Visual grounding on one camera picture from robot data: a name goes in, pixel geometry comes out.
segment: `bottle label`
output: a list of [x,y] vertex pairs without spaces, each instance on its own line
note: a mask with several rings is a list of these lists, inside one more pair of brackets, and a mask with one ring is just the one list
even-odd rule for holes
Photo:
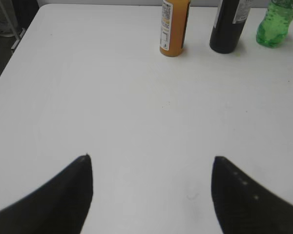
[[220,9],[221,9],[221,6],[222,5],[223,5],[223,0],[220,0],[220,2],[218,4],[218,9],[217,9],[217,14],[216,14],[215,22],[214,22],[214,28],[216,28],[216,25],[217,25],[217,22],[218,22],[219,13],[220,13]]
[[173,8],[172,3],[163,0],[162,25],[161,25],[161,47],[164,50],[169,50],[172,8]]
[[252,6],[252,2],[253,0],[239,1],[232,23],[243,23],[244,21],[246,21]]

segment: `white table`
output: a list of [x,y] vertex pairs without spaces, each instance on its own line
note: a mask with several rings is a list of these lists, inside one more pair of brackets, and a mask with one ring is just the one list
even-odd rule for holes
[[0,78],[0,209],[89,153],[83,234],[220,234],[215,155],[293,204],[293,23],[209,48],[216,8],[191,8],[186,50],[159,52],[161,7],[46,5]]

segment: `orange bottle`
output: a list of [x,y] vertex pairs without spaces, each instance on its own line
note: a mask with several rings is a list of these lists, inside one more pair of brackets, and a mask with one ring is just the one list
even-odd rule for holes
[[163,0],[160,51],[174,57],[182,53],[190,0]]

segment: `white wall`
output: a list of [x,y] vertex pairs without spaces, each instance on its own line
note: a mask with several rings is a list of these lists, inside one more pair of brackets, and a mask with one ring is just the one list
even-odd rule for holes
[[[217,6],[219,0],[192,0],[191,6]],[[269,0],[254,0],[253,7],[267,7]],[[160,6],[161,0],[38,0],[40,6],[48,3],[76,3],[103,5],[149,5]]]

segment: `green plastic bottle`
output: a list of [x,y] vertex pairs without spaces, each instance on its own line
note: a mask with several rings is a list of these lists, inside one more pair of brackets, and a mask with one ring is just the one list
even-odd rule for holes
[[267,47],[276,47],[287,36],[292,20],[293,0],[271,0],[257,29],[256,41]]

